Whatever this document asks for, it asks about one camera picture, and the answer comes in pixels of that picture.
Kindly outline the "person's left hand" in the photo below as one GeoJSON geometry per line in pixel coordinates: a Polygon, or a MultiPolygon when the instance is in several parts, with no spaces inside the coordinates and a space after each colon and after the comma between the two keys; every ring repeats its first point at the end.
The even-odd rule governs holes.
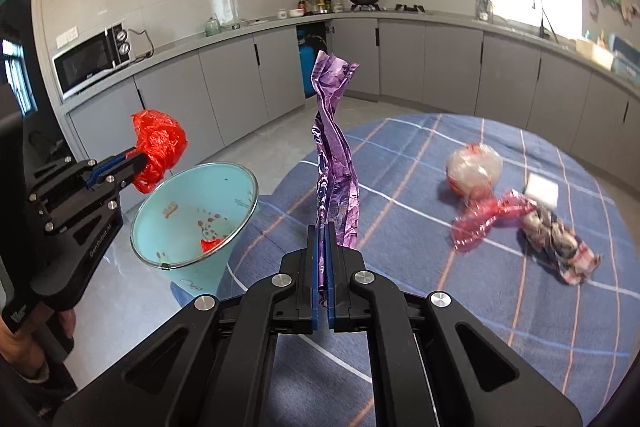
{"type": "Polygon", "coordinates": [[[45,305],[38,305],[17,332],[11,332],[1,321],[1,355],[9,365],[27,379],[35,379],[46,364],[46,355],[34,338],[34,332],[55,317],[67,337],[72,337],[76,329],[74,309],[55,312],[45,305]]]}

